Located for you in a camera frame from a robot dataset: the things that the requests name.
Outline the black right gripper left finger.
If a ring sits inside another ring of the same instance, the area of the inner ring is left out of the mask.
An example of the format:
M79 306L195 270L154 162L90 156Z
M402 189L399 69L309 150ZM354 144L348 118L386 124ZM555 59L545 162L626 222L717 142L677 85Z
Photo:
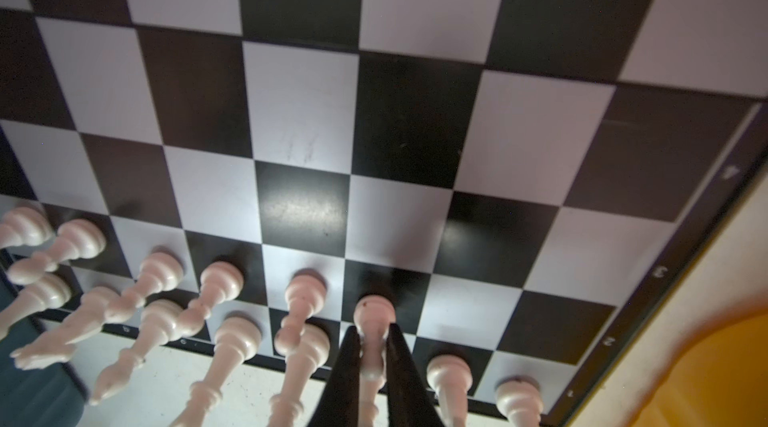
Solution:
M358 426L360 365L361 339L350 326L308 427Z

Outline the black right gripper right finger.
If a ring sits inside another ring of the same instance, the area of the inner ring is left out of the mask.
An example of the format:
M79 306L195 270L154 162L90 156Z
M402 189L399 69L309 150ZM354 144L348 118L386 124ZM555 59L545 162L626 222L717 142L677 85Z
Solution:
M390 427L444 424L416 369L400 327L391 323L386 339L388 422Z

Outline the white chess pawn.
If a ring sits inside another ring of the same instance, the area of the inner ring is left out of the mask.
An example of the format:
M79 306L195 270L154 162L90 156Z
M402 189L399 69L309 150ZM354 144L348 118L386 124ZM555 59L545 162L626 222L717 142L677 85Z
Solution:
M378 415L375 398L386 383L385 345L395 322L395 308L386 297L368 295L356 305L354 323L361 338L359 426L373 426Z

